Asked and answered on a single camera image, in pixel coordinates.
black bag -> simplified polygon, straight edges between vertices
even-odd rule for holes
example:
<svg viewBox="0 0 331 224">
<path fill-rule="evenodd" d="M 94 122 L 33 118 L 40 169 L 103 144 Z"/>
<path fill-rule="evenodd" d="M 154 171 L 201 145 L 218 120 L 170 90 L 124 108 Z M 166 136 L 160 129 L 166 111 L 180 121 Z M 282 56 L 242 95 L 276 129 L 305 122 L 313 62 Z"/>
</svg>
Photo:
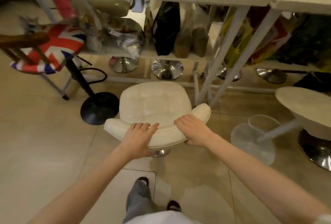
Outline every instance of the black bag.
<svg viewBox="0 0 331 224">
<path fill-rule="evenodd" d="M 170 54 L 179 31 L 179 3 L 163 1 L 152 28 L 153 42 L 158 56 Z"/>
</svg>

person's left hand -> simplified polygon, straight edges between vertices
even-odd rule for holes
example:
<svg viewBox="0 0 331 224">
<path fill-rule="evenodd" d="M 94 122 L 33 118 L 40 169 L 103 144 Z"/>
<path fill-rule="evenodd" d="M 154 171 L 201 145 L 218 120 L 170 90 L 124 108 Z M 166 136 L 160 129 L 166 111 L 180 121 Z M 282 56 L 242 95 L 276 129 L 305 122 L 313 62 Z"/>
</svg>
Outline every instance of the person's left hand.
<svg viewBox="0 0 331 224">
<path fill-rule="evenodd" d="M 127 130 L 122 143 L 118 146 L 129 160 L 151 156 L 148 144 L 157 130 L 159 123 L 133 123 Z"/>
</svg>

chrome stool base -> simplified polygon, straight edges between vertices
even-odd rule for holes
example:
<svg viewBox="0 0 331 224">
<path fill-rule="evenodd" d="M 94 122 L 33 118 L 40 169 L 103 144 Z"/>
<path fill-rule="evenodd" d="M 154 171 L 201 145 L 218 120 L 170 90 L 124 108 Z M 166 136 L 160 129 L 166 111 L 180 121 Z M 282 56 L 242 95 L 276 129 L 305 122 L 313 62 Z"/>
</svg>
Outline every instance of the chrome stool base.
<svg viewBox="0 0 331 224">
<path fill-rule="evenodd" d="M 152 63 L 152 72 L 163 80 L 174 80 L 183 74 L 181 62 L 174 60 L 156 60 Z"/>
<path fill-rule="evenodd" d="M 219 69 L 219 73 L 216 75 L 216 77 L 218 77 L 220 80 L 225 80 L 226 78 L 226 75 L 227 75 L 227 67 L 226 65 L 223 63 L 222 64 L 222 67 Z M 234 79 L 232 80 L 232 82 L 236 82 L 238 81 L 239 79 L 241 79 L 243 76 L 243 73 L 242 71 L 240 70 L 238 72 L 238 74 L 234 77 Z"/>
<path fill-rule="evenodd" d="M 316 138 L 302 130 L 299 134 L 299 145 L 312 162 L 331 171 L 331 141 Z"/>
<path fill-rule="evenodd" d="M 109 66 L 116 73 L 128 73 L 136 69 L 139 65 L 139 60 L 128 57 L 112 57 L 109 60 Z"/>
<path fill-rule="evenodd" d="M 258 75 L 263 78 L 265 81 L 271 84 L 283 84 L 287 75 L 285 72 L 279 69 L 256 69 Z"/>
<path fill-rule="evenodd" d="M 164 150 L 158 150 L 158 151 L 152 151 L 151 152 L 151 156 L 152 157 L 163 157 L 166 156 L 167 154 L 169 154 L 172 151 L 172 148 L 169 149 L 164 149 Z"/>
</svg>

forearm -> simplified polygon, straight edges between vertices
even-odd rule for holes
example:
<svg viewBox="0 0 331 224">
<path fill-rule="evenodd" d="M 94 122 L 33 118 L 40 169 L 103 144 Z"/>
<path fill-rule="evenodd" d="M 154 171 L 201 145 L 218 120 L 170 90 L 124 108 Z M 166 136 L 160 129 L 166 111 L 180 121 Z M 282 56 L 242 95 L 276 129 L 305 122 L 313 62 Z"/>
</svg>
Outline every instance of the forearm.
<svg viewBox="0 0 331 224">
<path fill-rule="evenodd" d="M 56 197 L 28 224 L 80 223 L 110 181 L 128 162 L 128 158 L 116 148 L 101 165 Z"/>
<path fill-rule="evenodd" d="M 215 135 L 207 148 L 283 223 L 313 223 L 330 209 L 292 180 Z"/>
</svg>

gray pants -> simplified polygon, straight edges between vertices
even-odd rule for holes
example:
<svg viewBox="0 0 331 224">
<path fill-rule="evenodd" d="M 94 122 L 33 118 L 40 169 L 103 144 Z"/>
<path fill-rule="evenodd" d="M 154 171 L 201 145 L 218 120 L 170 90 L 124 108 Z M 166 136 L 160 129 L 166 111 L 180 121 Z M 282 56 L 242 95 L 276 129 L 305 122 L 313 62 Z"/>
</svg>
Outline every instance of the gray pants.
<svg viewBox="0 0 331 224">
<path fill-rule="evenodd" d="M 126 216 L 123 223 L 140 215 L 155 213 L 156 209 L 149 188 L 144 182 L 137 180 L 127 196 Z"/>
</svg>

